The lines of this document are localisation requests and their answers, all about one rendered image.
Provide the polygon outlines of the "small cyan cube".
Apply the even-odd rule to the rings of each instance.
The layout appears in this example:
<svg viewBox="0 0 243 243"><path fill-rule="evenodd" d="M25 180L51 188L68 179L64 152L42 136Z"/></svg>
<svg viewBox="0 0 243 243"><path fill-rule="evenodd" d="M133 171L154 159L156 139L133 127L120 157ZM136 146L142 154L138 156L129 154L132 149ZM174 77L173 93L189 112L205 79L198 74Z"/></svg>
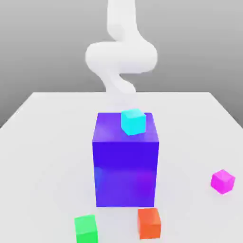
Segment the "small cyan cube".
<svg viewBox="0 0 243 243"><path fill-rule="evenodd" d="M145 133L147 117L139 109L131 109L121 112L121 128L128 135Z"/></svg>

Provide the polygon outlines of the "small orange cube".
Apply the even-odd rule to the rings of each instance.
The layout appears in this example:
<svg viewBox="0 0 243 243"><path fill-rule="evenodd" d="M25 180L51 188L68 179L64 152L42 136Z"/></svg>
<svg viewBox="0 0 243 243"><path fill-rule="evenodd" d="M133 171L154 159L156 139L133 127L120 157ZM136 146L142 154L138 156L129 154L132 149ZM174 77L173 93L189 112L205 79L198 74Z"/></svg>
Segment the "small orange cube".
<svg viewBox="0 0 243 243"><path fill-rule="evenodd" d="M160 238L161 219L157 208L139 208L137 224L141 240Z"/></svg>

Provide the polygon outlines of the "small green cube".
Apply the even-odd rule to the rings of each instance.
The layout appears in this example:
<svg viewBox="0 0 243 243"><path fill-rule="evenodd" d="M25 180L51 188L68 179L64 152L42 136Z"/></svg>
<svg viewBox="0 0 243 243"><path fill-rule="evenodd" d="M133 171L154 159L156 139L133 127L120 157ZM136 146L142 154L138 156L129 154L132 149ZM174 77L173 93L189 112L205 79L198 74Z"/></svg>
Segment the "small green cube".
<svg viewBox="0 0 243 243"><path fill-rule="evenodd" d="M98 243L95 215L75 218L76 243Z"/></svg>

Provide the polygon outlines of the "small magenta cube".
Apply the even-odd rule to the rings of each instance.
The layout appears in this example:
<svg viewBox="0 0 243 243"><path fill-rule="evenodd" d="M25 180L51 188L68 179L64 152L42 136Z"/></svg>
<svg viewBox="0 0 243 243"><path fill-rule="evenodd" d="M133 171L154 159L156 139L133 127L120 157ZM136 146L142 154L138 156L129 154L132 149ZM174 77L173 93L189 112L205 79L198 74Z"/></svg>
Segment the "small magenta cube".
<svg viewBox="0 0 243 243"><path fill-rule="evenodd" d="M210 185L220 194L225 194L233 189L234 182L235 176L222 169L212 174Z"/></svg>

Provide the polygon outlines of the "large purple box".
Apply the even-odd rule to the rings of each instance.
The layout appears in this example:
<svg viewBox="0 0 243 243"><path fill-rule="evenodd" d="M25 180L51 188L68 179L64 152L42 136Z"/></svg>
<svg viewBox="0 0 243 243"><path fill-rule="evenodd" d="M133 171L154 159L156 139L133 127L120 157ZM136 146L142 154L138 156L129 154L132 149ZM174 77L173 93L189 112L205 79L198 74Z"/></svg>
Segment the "large purple box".
<svg viewBox="0 0 243 243"><path fill-rule="evenodd" d="M128 136L120 113L100 112L93 133L97 207L153 207L159 138L153 115L146 132Z"/></svg>

